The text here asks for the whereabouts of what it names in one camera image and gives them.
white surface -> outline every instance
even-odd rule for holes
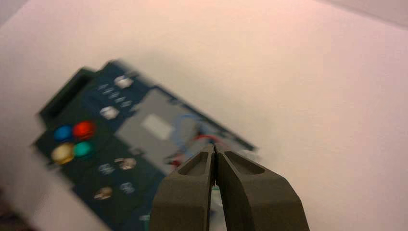
[[[102,230],[27,147],[76,70],[123,58],[258,146],[311,230],[406,230],[407,41],[312,0],[30,1],[0,28],[0,183],[45,231]]]

blue led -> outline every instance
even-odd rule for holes
[[[54,132],[54,139],[58,142],[68,141],[72,139],[72,127],[64,125],[57,128]]]

